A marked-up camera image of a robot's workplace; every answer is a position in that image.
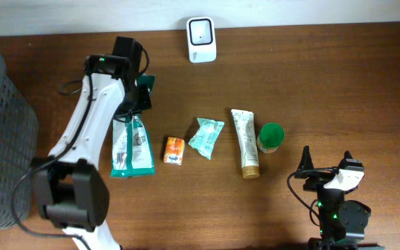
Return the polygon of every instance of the gold cap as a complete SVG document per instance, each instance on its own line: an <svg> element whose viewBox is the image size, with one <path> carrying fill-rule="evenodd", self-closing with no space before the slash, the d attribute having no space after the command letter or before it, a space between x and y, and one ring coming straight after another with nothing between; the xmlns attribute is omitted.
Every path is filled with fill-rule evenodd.
<svg viewBox="0 0 400 250"><path fill-rule="evenodd" d="M242 168L243 178L257 178L260 176L258 166L246 166Z"/></svg>

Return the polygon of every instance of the gray plastic bin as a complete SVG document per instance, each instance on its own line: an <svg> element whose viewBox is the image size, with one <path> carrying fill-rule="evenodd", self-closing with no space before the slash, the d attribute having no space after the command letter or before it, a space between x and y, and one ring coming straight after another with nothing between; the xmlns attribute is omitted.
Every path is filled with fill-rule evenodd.
<svg viewBox="0 0 400 250"><path fill-rule="evenodd" d="M6 64L0 54L0 229L14 224L10 216L10 193L36 153L38 126L32 107L6 76ZM22 220L29 212L30 188L30 182L24 182L15 197Z"/></svg>

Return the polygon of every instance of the green and white package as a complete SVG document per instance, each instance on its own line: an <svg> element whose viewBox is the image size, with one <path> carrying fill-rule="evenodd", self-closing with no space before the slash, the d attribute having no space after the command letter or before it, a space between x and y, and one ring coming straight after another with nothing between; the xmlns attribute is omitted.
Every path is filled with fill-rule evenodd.
<svg viewBox="0 0 400 250"><path fill-rule="evenodd" d="M143 75L137 85L146 85L152 93L155 76ZM149 134L141 115L129 122L112 123L112 177L132 177L155 174Z"/></svg>
<svg viewBox="0 0 400 250"><path fill-rule="evenodd" d="M211 119L197 118L200 128L194 137L189 141L189 145L196 149L202 156L211 160L214 143L222 131L224 122L216 122Z"/></svg>

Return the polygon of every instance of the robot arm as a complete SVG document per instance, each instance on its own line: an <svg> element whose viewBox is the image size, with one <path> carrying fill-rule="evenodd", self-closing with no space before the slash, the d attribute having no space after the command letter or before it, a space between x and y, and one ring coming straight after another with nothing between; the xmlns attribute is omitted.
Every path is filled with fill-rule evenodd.
<svg viewBox="0 0 400 250"><path fill-rule="evenodd" d="M98 163L112 118L151 107L147 87L135 84L142 51L134 39L118 37L111 56L87 59L80 99L64 134L48 158L35 158L31 164L35 169L53 160L32 177L40 216L68 235L79 235L92 250L121 248L106 223L109 191ZM69 177L72 181L63 181ZM79 249L87 249L83 241L74 241Z"/></svg>

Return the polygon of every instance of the green cup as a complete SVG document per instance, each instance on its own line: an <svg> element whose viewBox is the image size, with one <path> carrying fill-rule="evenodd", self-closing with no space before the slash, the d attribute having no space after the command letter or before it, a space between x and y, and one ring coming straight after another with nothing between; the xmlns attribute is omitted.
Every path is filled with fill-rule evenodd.
<svg viewBox="0 0 400 250"><path fill-rule="evenodd" d="M285 138L283 128L275 123L268 123L262 127L257 137L257 147L263 153L272 153L278 149Z"/></svg>

